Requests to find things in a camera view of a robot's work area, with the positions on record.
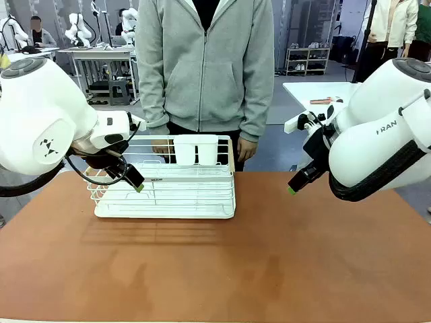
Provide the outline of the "person's left hand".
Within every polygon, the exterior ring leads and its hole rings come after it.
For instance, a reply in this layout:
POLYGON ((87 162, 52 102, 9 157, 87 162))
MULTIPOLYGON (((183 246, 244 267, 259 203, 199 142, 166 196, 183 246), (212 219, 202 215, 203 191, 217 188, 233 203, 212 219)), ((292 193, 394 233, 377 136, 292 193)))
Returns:
POLYGON ((246 160, 252 158, 256 154, 257 148, 257 142, 248 141, 242 137, 239 137, 237 145, 238 162, 243 163, 246 160))

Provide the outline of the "person's right hand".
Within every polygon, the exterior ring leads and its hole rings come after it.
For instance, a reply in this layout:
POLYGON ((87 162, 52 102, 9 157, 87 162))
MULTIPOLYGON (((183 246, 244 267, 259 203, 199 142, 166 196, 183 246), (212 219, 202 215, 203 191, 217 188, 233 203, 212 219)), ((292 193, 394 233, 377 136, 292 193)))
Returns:
POLYGON ((162 157, 170 157, 174 154, 174 143, 172 139, 152 140, 152 151, 162 157))

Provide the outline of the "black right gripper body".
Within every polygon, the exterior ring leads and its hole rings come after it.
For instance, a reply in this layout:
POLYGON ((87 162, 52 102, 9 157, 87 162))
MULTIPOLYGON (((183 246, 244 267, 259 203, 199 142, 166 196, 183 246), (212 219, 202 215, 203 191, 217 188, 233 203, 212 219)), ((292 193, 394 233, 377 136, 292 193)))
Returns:
POLYGON ((329 171, 330 139, 333 127, 313 127, 308 130, 303 150, 311 161, 302 168, 305 175, 322 175, 329 171))

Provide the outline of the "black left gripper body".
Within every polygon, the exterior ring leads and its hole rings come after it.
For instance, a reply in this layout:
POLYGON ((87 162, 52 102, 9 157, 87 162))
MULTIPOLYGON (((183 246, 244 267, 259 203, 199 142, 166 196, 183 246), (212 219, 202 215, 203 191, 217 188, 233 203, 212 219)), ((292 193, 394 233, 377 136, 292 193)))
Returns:
POLYGON ((102 150, 95 154, 85 155, 84 161, 91 168, 104 170, 113 180, 122 180, 128 168, 125 158, 115 151, 102 150))

